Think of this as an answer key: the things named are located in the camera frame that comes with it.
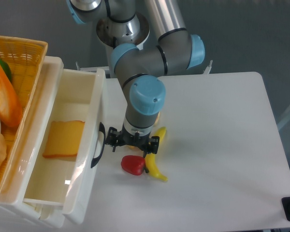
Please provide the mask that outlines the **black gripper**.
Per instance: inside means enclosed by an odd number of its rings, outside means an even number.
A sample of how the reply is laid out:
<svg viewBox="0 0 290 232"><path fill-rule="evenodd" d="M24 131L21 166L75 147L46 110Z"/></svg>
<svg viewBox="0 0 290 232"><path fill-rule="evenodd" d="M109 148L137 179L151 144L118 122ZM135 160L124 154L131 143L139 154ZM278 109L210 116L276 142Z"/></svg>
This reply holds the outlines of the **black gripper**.
<svg viewBox="0 0 290 232"><path fill-rule="evenodd" d="M130 134L125 129L118 131L116 128L110 127L108 129L105 144L112 147L112 152L115 152L118 146L123 145L142 148L143 157L146 157L147 154L157 154L160 144L160 137L152 136L149 138L149 134L144 136L138 132Z"/></svg>

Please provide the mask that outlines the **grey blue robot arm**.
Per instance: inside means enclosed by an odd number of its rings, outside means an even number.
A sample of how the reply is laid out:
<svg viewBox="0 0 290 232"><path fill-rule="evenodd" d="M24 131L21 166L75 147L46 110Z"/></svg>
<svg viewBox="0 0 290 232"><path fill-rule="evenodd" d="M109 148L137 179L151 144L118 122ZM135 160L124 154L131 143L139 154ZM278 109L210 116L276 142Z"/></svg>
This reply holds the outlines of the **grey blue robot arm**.
<svg viewBox="0 0 290 232"><path fill-rule="evenodd" d="M131 145L144 154L157 153L160 136L150 136L165 99L159 80L201 64L205 47L198 35L188 33L177 1L148 0L150 18L136 11L133 0L69 0L78 24L98 18L97 36L110 48L109 68L127 101L121 130L110 128L105 144Z"/></svg>

